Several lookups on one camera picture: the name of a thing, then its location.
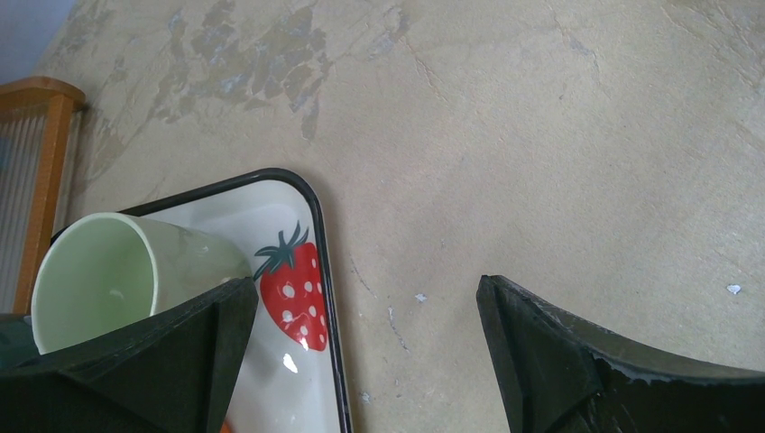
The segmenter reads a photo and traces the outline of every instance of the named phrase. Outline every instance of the cup rim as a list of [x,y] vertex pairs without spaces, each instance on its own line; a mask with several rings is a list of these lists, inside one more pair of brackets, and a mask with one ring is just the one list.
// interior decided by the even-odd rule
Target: cup rim
[[78,228],[81,226],[89,223],[90,221],[97,220],[97,219],[112,219],[115,221],[119,221],[130,228],[132,228],[135,233],[141,238],[141,242],[143,242],[143,246],[146,247],[146,252],[149,254],[149,260],[152,263],[152,307],[150,310],[150,314],[154,314],[154,310],[156,310],[157,307],[157,299],[159,297],[159,293],[157,291],[159,287],[159,275],[157,273],[157,260],[154,256],[154,250],[152,249],[151,244],[149,244],[149,240],[146,237],[146,234],[143,232],[143,230],[133,221],[132,217],[129,217],[127,215],[119,214],[116,212],[97,212],[95,214],[90,214],[88,216],[83,216],[81,219],[79,219],[77,222],[72,224],[71,226],[67,227],[61,234],[59,235],[59,238],[56,240],[55,243],[51,245],[51,247],[48,249],[48,252],[45,253],[45,256],[42,258],[42,262],[40,263],[40,268],[37,270],[37,276],[34,281],[34,287],[32,289],[32,304],[30,306],[31,316],[32,316],[32,338],[34,339],[34,343],[37,346],[37,349],[40,351],[41,355],[48,354],[50,351],[44,348],[43,344],[40,342],[40,335],[39,335],[39,322],[38,322],[38,315],[35,314],[35,310],[37,309],[37,295],[39,293],[38,289],[40,286],[40,280],[41,280],[41,274],[43,270],[45,269],[46,263],[51,259],[53,252],[57,249],[59,245],[62,244],[62,240],[66,239],[67,236],[70,236],[72,233],[74,233]]

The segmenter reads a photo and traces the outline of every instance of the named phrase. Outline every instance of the strawberry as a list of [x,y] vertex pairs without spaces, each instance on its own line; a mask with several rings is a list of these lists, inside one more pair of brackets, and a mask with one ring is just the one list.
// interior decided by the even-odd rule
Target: strawberry
[[268,257],[253,276],[261,279],[261,301],[276,326],[306,350],[327,347],[327,318],[316,246],[300,235],[300,222],[288,243],[279,232],[279,246],[255,253]]

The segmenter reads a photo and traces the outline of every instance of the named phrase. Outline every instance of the beige surface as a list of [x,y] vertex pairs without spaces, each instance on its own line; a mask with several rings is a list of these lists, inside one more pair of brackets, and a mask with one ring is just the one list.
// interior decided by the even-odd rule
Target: beige surface
[[357,427],[462,432],[507,429],[482,273],[765,369],[764,55],[759,0],[82,0],[37,72],[94,106],[71,220],[304,175]]

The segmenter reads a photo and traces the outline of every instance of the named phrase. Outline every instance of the enamel tray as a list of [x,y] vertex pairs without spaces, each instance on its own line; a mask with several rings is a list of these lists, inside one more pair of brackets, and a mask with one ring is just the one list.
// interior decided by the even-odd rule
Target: enamel tray
[[350,433],[327,238],[314,191],[265,169],[123,213],[234,242],[261,301],[226,420],[234,433]]

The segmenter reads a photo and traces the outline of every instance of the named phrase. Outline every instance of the cup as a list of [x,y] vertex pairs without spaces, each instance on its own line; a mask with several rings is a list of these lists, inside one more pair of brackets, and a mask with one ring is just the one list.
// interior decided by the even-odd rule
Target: cup
[[32,293],[34,342],[44,355],[251,275],[226,239],[117,213],[85,216],[42,260]]

